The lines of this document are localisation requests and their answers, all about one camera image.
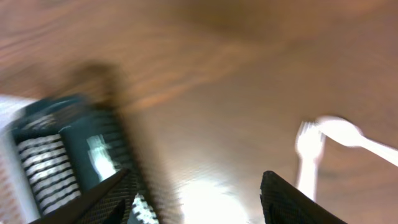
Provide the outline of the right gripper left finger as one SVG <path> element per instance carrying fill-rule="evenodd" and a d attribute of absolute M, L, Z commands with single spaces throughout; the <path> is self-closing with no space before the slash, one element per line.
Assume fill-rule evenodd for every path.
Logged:
<path fill-rule="evenodd" d="M 129 173 L 130 170 L 122 169 L 80 197 L 29 224 L 76 223 Z"/>

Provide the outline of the clear perforated plastic tray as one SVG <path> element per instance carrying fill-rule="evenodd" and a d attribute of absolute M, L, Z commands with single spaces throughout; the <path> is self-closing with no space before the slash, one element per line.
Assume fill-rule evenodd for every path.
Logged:
<path fill-rule="evenodd" d="M 11 135 L 11 123 L 35 101 L 1 95 L 1 223 L 31 223 L 40 218 Z"/>

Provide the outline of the white plastic fork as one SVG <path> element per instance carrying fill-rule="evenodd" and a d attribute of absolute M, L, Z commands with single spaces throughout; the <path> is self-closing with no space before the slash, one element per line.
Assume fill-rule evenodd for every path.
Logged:
<path fill-rule="evenodd" d="M 295 140 L 299 158 L 296 187 L 312 201 L 316 201 L 318 167 L 323 159 L 325 135 L 314 122 L 302 122 Z"/>

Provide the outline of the white plastic spoon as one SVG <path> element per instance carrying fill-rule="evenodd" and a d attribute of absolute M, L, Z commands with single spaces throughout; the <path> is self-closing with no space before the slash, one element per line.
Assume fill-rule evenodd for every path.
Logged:
<path fill-rule="evenodd" d="M 397 149 L 373 141 L 362 130 L 346 119 L 337 116 L 321 116 L 316 119 L 317 128 L 327 137 L 346 147 L 362 147 L 397 166 Z"/>

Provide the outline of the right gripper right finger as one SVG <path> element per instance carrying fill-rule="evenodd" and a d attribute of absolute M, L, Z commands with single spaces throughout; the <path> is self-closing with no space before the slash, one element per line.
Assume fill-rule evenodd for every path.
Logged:
<path fill-rule="evenodd" d="M 266 224 L 346 224 L 271 170 L 262 175 L 260 198 Z"/>

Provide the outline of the pale green plastic fork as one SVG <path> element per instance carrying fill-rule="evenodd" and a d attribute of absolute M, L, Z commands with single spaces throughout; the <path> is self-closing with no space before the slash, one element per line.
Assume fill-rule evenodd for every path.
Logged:
<path fill-rule="evenodd" d="M 110 146 L 105 143 L 103 136 L 92 136 L 86 141 L 90 148 L 88 151 L 90 162 L 94 167 L 99 180 L 104 181 L 117 173 L 113 161 L 108 153 Z"/>

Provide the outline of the dark green plastic basket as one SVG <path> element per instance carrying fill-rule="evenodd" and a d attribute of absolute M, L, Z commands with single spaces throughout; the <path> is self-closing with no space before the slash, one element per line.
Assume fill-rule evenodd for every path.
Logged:
<path fill-rule="evenodd" d="M 79 95 L 36 100 L 11 123 L 11 135 L 40 218 L 102 182 L 91 165 L 86 141 L 102 135 L 117 172 L 130 173 L 76 223 L 159 222 L 130 143 L 111 108 Z"/>

